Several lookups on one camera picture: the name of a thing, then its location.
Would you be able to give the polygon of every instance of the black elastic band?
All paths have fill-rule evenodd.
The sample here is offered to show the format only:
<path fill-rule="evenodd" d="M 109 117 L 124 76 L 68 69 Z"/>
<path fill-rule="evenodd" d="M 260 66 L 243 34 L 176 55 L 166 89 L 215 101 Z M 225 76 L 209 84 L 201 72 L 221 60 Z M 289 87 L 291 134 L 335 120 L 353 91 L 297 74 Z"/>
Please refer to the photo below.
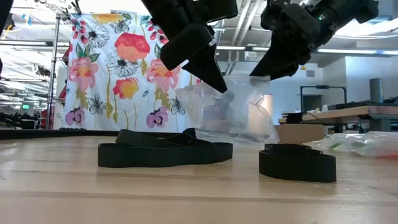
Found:
<path fill-rule="evenodd" d="M 308 146 L 268 144 L 260 151 L 260 173 L 284 180 L 336 182 L 336 157 Z"/>
<path fill-rule="evenodd" d="M 233 145 L 202 141 L 187 132 L 165 133 L 166 138 L 149 133 L 121 130 L 116 144 L 98 146 L 100 167 L 172 167 L 212 164 L 232 159 Z"/>

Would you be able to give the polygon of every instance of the clear plastic bag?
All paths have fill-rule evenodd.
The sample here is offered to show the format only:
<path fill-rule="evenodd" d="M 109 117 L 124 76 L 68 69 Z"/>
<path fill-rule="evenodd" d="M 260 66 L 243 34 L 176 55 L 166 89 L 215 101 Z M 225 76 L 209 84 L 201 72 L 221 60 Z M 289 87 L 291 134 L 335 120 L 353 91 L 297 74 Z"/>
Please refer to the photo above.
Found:
<path fill-rule="evenodd" d="M 197 129 L 197 138 L 255 148 L 278 143 L 272 119 L 261 106 L 269 78 L 231 75 L 224 79 L 228 91 L 223 94 L 206 83 L 175 91 Z"/>
<path fill-rule="evenodd" d="M 398 133 L 332 134 L 306 145 L 322 151 L 355 152 L 368 157 L 398 158 Z"/>
<path fill-rule="evenodd" d="M 310 142 L 306 145 L 322 151 L 353 152 L 351 143 L 363 136 L 364 134 L 330 134 L 322 140 Z"/>
<path fill-rule="evenodd" d="M 398 158 L 398 133 L 371 131 L 351 147 L 361 156 Z"/>

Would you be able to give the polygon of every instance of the red flower print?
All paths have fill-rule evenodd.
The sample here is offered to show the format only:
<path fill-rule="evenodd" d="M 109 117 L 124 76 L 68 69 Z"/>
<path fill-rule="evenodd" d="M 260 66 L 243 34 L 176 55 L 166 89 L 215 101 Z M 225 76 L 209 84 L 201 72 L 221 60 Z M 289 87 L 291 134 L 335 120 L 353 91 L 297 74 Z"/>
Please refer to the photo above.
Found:
<path fill-rule="evenodd" d="M 124 33 L 115 42 L 114 46 L 121 59 L 131 63 L 144 59 L 150 52 L 150 47 L 143 35 Z"/>
<path fill-rule="evenodd" d="M 119 97 L 122 100 L 126 98 L 131 100 L 138 90 L 138 80 L 136 78 L 127 78 L 125 80 L 116 81 L 116 86 L 113 88 L 113 93 L 115 95 L 119 94 Z"/>
<path fill-rule="evenodd" d="M 158 27 L 154 26 L 154 24 L 149 21 L 149 28 L 148 31 L 153 33 L 150 35 L 150 39 L 154 40 L 156 38 L 159 38 L 160 43 L 166 44 L 169 40 L 167 40 L 166 36 L 164 35 L 164 32 Z"/>
<path fill-rule="evenodd" d="M 181 68 L 178 66 L 172 71 L 169 71 L 160 59 L 152 60 L 150 67 L 147 69 L 147 80 L 151 83 L 156 83 L 156 86 L 167 93 L 171 88 L 175 88 L 178 83 L 178 74 Z"/>
<path fill-rule="evenodd" d="M 74 31 L 73 38 L 77 39 L 78 36 L 80 35 L 80 40 L 84 43 L 87 44 L 87 37 L 85 37 L 86 34 L 86 22 L 85 21 L 79 21 L 77 19 L 72 19 L 73 22 L 73 27 L 72 31 Z"/>
<path fill-rule="evenodd" d="M 98 65 L 92 63 L 90 58 L 74 59 L 69 67 L 69 80 L 77 82 L 81 91 L 86 91 L 89 86 L 94 87 L 96 72 L 98 72 Z"/>

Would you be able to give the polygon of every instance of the floral fabric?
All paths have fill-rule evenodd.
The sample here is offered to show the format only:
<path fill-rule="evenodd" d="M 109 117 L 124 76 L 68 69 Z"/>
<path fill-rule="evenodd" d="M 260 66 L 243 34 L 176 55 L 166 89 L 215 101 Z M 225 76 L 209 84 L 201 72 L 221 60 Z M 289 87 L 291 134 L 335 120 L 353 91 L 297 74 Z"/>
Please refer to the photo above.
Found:
<path fill-rule="evenodd" d="M 178 132 L 191 126 L 174 89 L 197 79 L 181 66 L 166 69 L 160 49 L 168 40 L 149 16 L 74 14 L 72 22 L 64 128 Z"/>

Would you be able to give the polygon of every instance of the desk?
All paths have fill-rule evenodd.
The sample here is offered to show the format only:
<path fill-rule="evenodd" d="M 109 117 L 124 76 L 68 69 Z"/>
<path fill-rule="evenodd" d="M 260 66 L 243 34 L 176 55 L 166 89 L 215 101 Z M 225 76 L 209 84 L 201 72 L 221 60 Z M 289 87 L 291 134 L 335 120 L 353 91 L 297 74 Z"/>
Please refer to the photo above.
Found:
<path fill-rule="evenodd" d="M 352 124 L 369 120 L 371 131 L 390 131 L 391 120 L 398 119 L 398 106 L 359 106 L 314 115 L 322 120 L 325 125 Z M 303 116 L 303 123 L 305 124 L 322 124 L 322 122 L 310 114 Z M 286 123 L 286 118 L 280 119 L 279 123 Z"/>
<path fill-rule="evenodd" d="M 163 169 L 97 167 L 111 137 L 0 141 L 2 224 L 396 223 L 398 161 L 337 154 L 338 183 L 258 173 L 258 151 Z"/>

